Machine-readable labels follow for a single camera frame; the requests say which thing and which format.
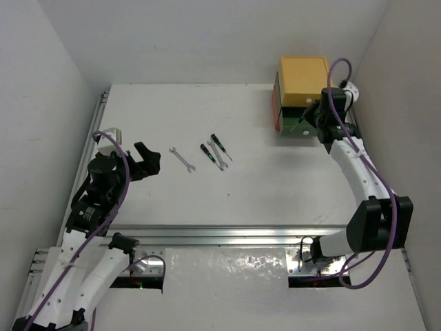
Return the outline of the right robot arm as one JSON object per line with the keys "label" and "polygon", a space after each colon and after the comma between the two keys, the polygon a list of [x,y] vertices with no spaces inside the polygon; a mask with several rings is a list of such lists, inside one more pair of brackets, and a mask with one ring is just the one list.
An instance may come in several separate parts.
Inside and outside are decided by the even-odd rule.
{"label": "right robot arm", "polygon": [[340,166],[358,205],[344,230],[313,238],[313,263],[347,254],[402,249],[413,214],[410,198],[396,195],[376,175],[357,127],[345,121],[346,101],[344,90],[324,88],[305,112],[306,121],[318,131],[319,142]]}

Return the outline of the green black screwdriver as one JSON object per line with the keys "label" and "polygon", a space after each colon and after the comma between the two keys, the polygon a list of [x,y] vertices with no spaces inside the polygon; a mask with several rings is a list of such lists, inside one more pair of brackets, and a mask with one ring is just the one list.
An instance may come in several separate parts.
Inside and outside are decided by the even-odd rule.
{"label": "green black screwdriver", "polygon": [[211,152],[207,149],[205,144],[200,144],[200,149],[204,152],[204,154],[210,159],[211,162],[216,163],[216,160],[214,156],[211,154]]}
{"label": "green black screwdriver", "polygon": [[293,132],[297,130],[299,127],[301,128],[309,128],[311,124],[306,120],[306,117],[308,115],[309,111],[308,109],[305,109],[304,112],[301,114],[297,122],[293,125],[293,127],[290,129],[289,132]]}
{"label": "green black screwdriver", "polygon": [[215,134],[211,134],[210,135],[211,139],[213,140],[213,142],[228,156],[228,158],[232,161],[232,158],[230,157],[230,155],[228,154],[228,152],[226,151],[225,147],[223,146],[223,144],[220,142],[220,140],[218,139],[218,137]]}

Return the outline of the yellow drawer box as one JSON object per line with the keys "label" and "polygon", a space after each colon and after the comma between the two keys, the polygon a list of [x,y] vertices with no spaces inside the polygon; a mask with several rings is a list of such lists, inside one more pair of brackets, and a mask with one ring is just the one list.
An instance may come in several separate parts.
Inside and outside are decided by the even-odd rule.
{"label": "yellow drawer box", "polygon": [[281,106],[307,107],[319,99],[327,86],[328,73],[326,57],[281,57],[278,68]]}

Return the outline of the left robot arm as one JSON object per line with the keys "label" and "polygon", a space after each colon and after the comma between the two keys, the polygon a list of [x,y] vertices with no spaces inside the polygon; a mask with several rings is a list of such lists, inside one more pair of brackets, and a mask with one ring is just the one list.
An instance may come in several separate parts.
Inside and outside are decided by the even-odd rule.
{"label": "left robot arm", "polygon": [[61,251],[40,297],[13,330],[89,330],[99,301],[134,260],[136,239],[119,232],[100,253],[127,194],[128,184],[160,172],[161,155],[143,143],[134,147],[141,161],[113,147],[88,163],[85,181],[71,203]]}

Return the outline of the green drawer box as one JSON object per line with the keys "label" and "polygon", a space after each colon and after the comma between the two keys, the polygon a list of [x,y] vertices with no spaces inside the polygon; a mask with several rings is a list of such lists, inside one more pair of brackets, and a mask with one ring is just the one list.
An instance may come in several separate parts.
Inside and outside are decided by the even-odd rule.
{"label": "green drawer box", "polygon": [[306,107],[282,106],[280,79],[276,73],[271,95],[271,107],[276,131],[282,137],[307,138],[316,137],[318,132],[309,122],[303,119]]}

